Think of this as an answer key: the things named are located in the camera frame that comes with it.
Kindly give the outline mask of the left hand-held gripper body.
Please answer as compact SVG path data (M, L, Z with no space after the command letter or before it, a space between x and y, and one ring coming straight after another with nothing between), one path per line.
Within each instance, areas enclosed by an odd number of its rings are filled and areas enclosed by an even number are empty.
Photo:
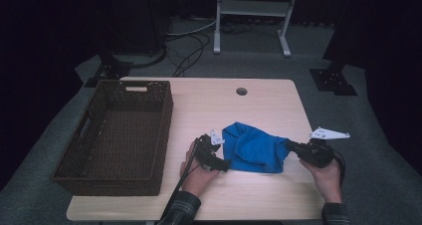
M206 168L214 165L216 152L224 144L225 140L219 137L214 130L209 134L205 133L196 139L196 150L194 156L196 160Z

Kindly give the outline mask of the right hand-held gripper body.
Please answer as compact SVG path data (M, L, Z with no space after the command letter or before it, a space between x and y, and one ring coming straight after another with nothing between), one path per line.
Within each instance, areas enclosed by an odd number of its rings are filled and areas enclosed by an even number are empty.
M316 167L324 168L333 159L344 168L342 155L327 144L329 140L350 138L348 132L339 132L327 128L318 127L310 134L308 143L301 143L298 157Z

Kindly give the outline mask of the blue printed t-shirt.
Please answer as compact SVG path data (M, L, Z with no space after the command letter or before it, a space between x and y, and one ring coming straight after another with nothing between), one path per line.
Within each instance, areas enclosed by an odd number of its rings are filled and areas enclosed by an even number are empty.
M223 155L230 168L259 173L282 173L290 151L288 140L258 128L235 122L222 130Z

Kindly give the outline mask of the brown wicker basket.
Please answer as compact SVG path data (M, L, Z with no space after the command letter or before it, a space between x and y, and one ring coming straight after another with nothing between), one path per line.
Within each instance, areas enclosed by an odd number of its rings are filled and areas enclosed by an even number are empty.
M52 175L77 196L156 196L172 119L167 81L100 81Z

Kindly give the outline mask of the person's left hand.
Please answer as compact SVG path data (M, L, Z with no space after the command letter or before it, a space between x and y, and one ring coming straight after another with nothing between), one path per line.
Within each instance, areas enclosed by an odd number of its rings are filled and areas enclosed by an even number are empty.
M187 164L190 160L193 148L194 143L191 143L189 150L186 152L186 159L180 165L180 175L183 175L184 171L188 167ZM196 197L200 197L213 180L219 175L218 170L208 171L207 169L204 169L196 158L192 159L188 168L188 175L181 185L181 190L189 192Z

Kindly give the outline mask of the person's right hand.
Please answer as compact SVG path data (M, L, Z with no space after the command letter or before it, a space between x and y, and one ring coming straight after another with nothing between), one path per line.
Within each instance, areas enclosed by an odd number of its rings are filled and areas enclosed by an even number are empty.
M326 167L319 168L304 160L300 160L313 176L315 185L326 203L341 203L340 168L333 159Z

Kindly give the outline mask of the black stand base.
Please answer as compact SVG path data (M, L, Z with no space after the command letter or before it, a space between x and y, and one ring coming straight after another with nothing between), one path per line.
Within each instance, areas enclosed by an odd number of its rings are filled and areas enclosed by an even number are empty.
M88 78L85 88L95 88L101 80L119 80L130 72L131 62L118 60L111 53L99 54L101 63L95 74Z
M336 96L356 96L357 92L342 73L325 69L310 69L310 73L320 92L333 92Z

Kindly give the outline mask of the white metal stand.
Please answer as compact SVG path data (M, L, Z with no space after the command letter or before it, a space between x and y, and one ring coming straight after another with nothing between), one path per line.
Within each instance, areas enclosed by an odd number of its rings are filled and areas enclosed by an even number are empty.
M292 55L287 42L286 33L294 11L296 0L287 2L247 1L247 0L216 0L216 19L214 30L213 52L221 53L220 26L225 15L264 16L283 18L283 27L277 31L278 38L285 57Z

